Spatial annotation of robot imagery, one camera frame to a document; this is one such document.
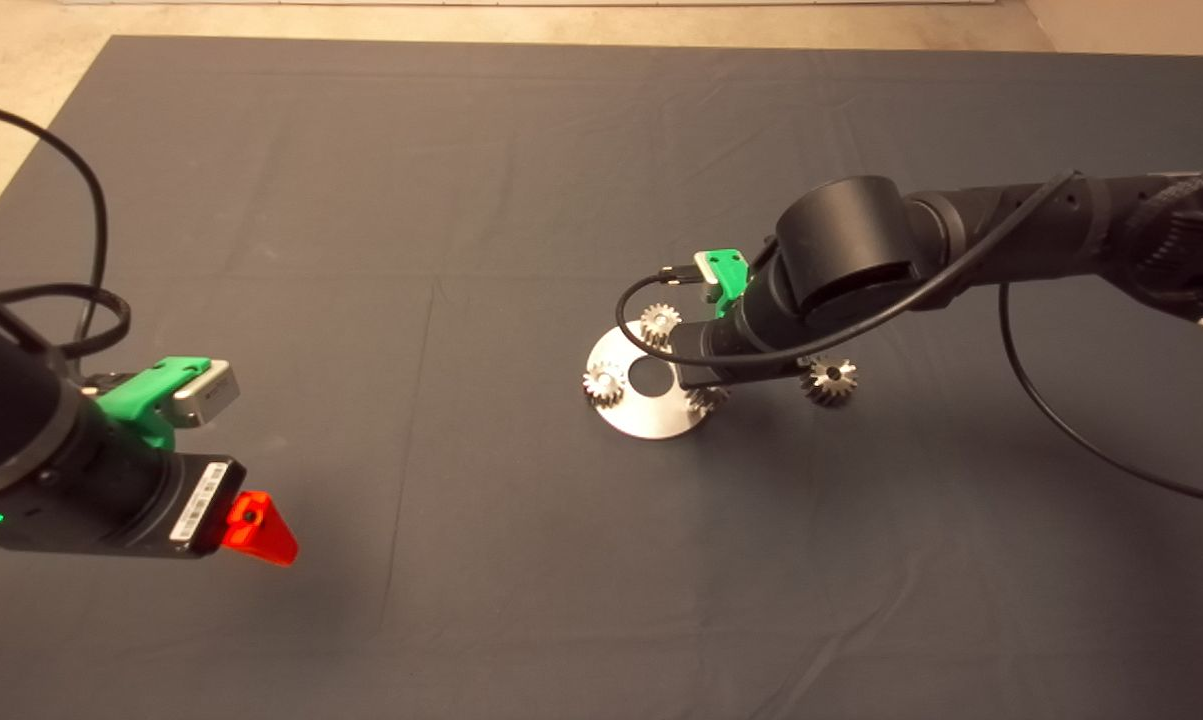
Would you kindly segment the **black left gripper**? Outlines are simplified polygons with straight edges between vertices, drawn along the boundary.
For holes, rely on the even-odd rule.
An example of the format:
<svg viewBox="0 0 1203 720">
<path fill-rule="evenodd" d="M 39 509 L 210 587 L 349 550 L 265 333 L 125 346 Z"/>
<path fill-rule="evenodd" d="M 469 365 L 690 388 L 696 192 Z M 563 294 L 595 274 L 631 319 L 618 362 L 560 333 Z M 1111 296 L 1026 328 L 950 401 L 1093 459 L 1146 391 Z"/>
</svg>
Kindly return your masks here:
<svg viewBox="0 0 1203 720">
<path fill-rule="evenodd" d="M 298 538 L 268 493 L 239 493 L 244 480 L 245 465 L 235 457 L 165 452 L 158 495 L 122 529 L 115 553 L 205 559 L 223 547 L 290 569 L 298 560 Z"/>
</svg>

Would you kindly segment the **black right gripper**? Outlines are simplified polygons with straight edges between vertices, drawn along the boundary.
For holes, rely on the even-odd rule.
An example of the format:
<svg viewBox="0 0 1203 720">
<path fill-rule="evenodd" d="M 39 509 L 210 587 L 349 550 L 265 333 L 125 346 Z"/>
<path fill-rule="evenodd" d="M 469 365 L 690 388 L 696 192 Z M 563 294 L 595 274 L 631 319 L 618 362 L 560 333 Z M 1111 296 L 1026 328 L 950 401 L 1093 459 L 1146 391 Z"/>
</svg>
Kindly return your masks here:
<svg viewBox="0 0 1203 720">
<path fill-rule="evenodd" d="M 723 319 L 678 325 L 669 337 L 669 349 L 671 355 L 711 361 L 710 365 L 677 364 L 680 386 L 703 389 L 796 377 L 802 371 L 798 359 L 764 365 L 721 365 L 721 357 L 787 351 L 811 340 L 812 322 L 807 313 L 734 307 Z"/>
</svg>

